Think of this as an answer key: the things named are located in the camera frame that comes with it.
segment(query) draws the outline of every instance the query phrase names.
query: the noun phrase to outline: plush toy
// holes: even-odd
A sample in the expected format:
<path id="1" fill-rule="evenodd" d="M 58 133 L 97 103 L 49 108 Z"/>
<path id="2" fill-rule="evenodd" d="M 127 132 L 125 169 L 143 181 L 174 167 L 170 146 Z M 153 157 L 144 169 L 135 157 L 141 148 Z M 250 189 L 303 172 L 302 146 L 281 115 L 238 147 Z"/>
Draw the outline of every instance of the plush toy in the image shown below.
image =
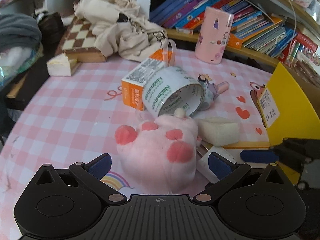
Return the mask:
<path id="1" fill-rule="evenodd" d="M 120 126 L 115 133 L 124 173 L 144 194 L 174 194 L 193 180 L 196 172 L 198 125 L 182 108 L 145 121 L 137 130 Z"/>

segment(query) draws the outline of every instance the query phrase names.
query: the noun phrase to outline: pink cylinder container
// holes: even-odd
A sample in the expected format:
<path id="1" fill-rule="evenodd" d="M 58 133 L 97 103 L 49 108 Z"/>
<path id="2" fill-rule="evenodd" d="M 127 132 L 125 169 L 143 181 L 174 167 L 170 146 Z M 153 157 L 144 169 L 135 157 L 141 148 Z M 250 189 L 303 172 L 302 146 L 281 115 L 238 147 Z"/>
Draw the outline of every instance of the pink cylinder container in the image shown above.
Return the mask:
<path id="1" fill-rule="evenodd" d="M 219 64 L 228 44 L 233 14 L 207 7 L 196 45 L 196 57 L 211 64 Z"/>

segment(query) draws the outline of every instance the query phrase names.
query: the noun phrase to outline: tape roll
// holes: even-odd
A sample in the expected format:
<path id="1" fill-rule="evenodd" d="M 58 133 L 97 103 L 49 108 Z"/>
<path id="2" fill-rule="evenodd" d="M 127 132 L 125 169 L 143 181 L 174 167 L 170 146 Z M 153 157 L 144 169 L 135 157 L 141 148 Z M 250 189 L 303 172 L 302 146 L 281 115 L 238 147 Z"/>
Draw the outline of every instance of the tape roll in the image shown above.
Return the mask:
<path id="1" fill-rule="evenodd" d="M 202 85 L 179 66 L 165 67 L 154 73 L 142 92 L 143 104 L 153 117 L 174 114 L 178 107 L 191 116 L 203 96 Z"/>

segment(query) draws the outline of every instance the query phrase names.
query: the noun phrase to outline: gray blanket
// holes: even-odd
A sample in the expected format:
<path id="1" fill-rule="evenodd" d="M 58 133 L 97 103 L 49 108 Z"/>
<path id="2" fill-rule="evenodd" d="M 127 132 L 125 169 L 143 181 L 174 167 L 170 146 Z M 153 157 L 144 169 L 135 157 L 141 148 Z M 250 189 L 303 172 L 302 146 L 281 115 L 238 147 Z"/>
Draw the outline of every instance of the gray blanket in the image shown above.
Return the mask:
<path id="1" fill-rule="evenodd" d="M 25 14 L 0 15 L 0 52 L 14 47 L 35 49 L 41 41 L 35 19 Z"/>

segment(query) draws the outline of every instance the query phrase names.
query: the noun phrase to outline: table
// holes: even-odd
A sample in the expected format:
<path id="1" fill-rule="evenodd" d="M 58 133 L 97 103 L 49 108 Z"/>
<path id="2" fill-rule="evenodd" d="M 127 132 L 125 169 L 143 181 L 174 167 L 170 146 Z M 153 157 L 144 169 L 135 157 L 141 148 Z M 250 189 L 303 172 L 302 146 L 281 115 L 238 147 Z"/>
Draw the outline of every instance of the table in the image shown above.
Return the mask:
<path id="1" fill-rule="evenodd" d="M 44 163 L 51 163 L 56 169 L 67 168 L 107 152 L 112 157 L 112 168 L 102 181 L 116 189 L 126 187 L 130 191 L 134 187 L 134 182 L 121 173 L 114 133 L 122 124 L 138 124 L 135 109 L 122 103 L 118 90 L 121 78 L 137 64 L 119 56 L 111 56 L 105 63 L 82 64 L 73 77 L 50 77 L 33 97 L 0 154 L 1 240 L 19 239 L 13 208 Z M 194 77 L 208 74 L 216 83 L 230 83 L 229 90 L 210 109 L 196 113 L 195 117 L 235 120 L 241 122 L 241 141 L 268 141 L 250 91 L 255 85 L 266 84 L 269 73 L 226 59 L 219 65 L 210 65 L 185 50 L 177 51 L 176 64 Z M 181 193 L 192 197 L 207 182 L 197 173 L 192 185 Z"/>

